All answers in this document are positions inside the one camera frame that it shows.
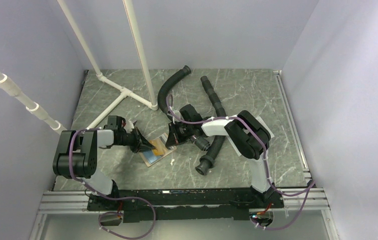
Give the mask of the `tan leather card holder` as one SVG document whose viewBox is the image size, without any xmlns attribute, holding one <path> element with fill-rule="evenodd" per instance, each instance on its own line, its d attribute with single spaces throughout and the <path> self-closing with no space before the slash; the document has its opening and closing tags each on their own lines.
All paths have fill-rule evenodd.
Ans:
<svg viewBox="0 0 378 240">
<path fill-rule="evenodd" d="M 176 146 L 165 146 L 167 138 L 168 135 L 166 133 L 163 133 L 159 137 L 153 140 L 149 140 L 149 143 L 151 143 L 155 147 L 155 149 L 139 153 L 147 167 L 151 167 L 152 165 L 154 165 L 155 163 L 157 163 L 158 161 L 160 161 L 161 159 L 163 159 L 164 157 L 171 154 L 177 149 Z"/>
</svg>

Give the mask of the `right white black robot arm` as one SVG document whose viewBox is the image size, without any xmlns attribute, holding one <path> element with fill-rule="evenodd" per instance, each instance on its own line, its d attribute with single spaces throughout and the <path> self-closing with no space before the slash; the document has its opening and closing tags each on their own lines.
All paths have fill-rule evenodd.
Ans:
<svg viewBox="0 0 378 240">
<path fill-rule="evenodd" d="M 179 114 L 173 112 L 172 106 L 167 107 L 171 115 L 169 133 L 165 145 L 173 147 L 186 141 L 198 145 L 203 151 L 212 150 L 205 137 L 224 137 L 228 139 L 238 156 L 248 159 L 251 171 L 251 187 L 253 203 L 263 208 L 272 200 L 272 184 L 267 179 L 266 168 L 261 158 L 266 157 L 270 131 L 246 110 L 234 116 L 218 116 L 202 118 L 195 108 L 188 104 Z"/>
</svg>

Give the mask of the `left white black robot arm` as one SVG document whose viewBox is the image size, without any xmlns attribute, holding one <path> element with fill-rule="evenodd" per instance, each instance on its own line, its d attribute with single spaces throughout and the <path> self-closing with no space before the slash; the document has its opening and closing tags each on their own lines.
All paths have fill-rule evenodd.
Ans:
<svg viewBox="0 0 378 240">
<path fill-rule="evenodd" d="M 101 197 L 100 202 L 106 209 L 114 210 L 121 201 L 117 184 L 97 168 L 98 149 L 113 146 L 128 147 L 133 153 L 155 149 L 132 122 L 110 115 L 101 128 L 61 132 L 53 159 L 53 172 L 81 183 L 93 195 Z"/>
</svg>

